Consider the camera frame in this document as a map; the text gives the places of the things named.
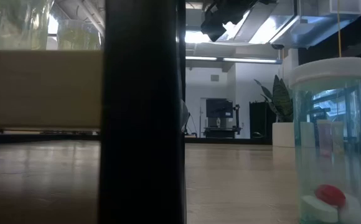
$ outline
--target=clear plastic container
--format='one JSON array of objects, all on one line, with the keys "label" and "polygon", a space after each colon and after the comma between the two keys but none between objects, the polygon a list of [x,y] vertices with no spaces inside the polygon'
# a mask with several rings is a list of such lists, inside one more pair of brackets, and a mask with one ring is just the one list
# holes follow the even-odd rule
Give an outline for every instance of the clear plastic container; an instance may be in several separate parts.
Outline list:
[{"label": "clear plastic container", "polygon": [[59,21],[58,50],[100,50],[100,35],[93,24],[78,20]]},{"label": "clear plastic container", "polygon": [[295,68],[293,90],[302,224],[361,224],[361,58]]},{"label": "clear plastic container", "polygon": [[45,50],[54,0],[0,1],[0,50]]}]

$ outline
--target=white lid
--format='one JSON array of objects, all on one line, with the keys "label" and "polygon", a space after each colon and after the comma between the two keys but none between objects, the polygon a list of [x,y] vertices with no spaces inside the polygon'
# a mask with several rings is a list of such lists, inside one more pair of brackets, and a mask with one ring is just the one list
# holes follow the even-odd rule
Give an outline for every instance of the white lid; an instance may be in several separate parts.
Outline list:
[{"label": "white lid", "polygon": [[289,86],[322,78],[361,79],[361,58],[331,58],[300,65],[291,72]]}]

